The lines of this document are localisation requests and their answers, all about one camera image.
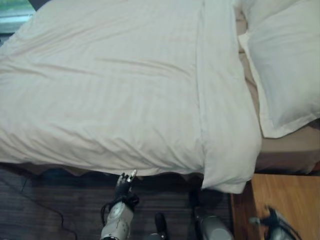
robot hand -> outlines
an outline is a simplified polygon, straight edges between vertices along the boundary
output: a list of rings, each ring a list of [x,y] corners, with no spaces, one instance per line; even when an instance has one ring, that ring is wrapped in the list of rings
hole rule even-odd
[[[139,203],[139,198],[136,194],[132,193],[132,181],[137,175],[137,170],[133,170],[130,175],[122,173],[115,186],[114,200],[109,204],[109,211],[118,202],[124,202],[132,211]]]
[[[139,203],[138,196],[131,192],[131,184],[136,174],[137,170],[130,175],[123,173],[116,183],[114,200],[101,208],[103,225],[101,240],[126,240],[128,238],[134,208]],[[105,221],[107,205],[109,205],[109,214]]]
[[[265,207],[270,212],[269,216],[264,218],[251,217],[249,218],[249,222],[269,228],[265,235],[266,240],[301,240],[299,233],[289,225],[280,212],[270,206]]]

robot finger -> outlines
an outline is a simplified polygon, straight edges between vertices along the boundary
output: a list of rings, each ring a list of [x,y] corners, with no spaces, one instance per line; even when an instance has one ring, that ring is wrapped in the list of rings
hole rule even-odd
[[[121,183],[123,183],[123,179],[124,179],[125,173],[122,173],[119,178],[118,181],[116,182],[116,187],[119,186]]]

robotic arm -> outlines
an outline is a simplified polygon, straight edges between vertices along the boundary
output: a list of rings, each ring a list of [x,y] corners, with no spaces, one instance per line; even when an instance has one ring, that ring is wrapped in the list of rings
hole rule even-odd
[[[103,229],[101,240],[126,240],[128,238],[135,206],[139,203],[137,195],[131,192],[132,181],[136,174],[137,170],[134,170],[130,175],[123,173],[119,177],[115,187],[114,200],[109,204],[109,214],[106,221],[105,210],[107,205],[102,207]]]

white bedsheet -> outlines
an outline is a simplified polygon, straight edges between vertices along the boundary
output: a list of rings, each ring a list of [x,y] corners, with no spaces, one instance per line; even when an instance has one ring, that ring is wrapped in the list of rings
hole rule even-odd
[[[240,193],[260,145],[230,1],[53,0],[0,48],[1,162]]]

black cable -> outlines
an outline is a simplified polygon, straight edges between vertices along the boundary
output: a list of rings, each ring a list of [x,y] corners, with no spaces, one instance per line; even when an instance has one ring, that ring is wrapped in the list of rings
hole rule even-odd
[[[74,240],[78,240],[77,233],[75,231],[73,231],[73,230],[71,230],[69,228],[66,228],[64,226],[65,219],[64,219],[64,216],[63,216],[63,214],[61,212],[59,212],[59,211],[57,211],[57,210],[55,210],[55,209],[53,209],[53,208],[51,208],[49,206],[46,206],[46,205],[42,204],[41,202],[38,202],[38,201],[34,200],[32,197],[22,193],[20,190],[18,190],[15,186],[11,185],[9,182],[4,180],[2,177],[0,177],[0,181],[3,182],[5,185],[7,185],[9,188],[11,188],[14,192],[16,192],[17,194],[19,194],[19,195],[23,196],[24,198],[28,199],[30,202],[34,203],[35,205],[38,205],[38,206],[40,206],[40,207],[42,207],[44,209],[47,209],[47,210],[49,210],[51,212],[54,212],[54,213],[58,214],[60,219],[61,219],[61,225],[60,225],[61,228],[66,232],[72,233],[74,235]]]
[[[101,210],[100,210],[101,222],[102,222],[103,227],[106,225],[105,214],[106,214],[106,208],[108,205],[109,205],[109,203],[106,203],[105,205],[103,205],[101,207]]]
[[[298,237],[299,240],[302,240],[302,238],[299,235],[299,233],[296,230],[294,230],[294,228],[292,226],[290,226],[288,223],[286,223],[282,219],[280,220],[280,225],[281,226],[283,225],[283,228],[287,228],[287,229],[291,230]]]

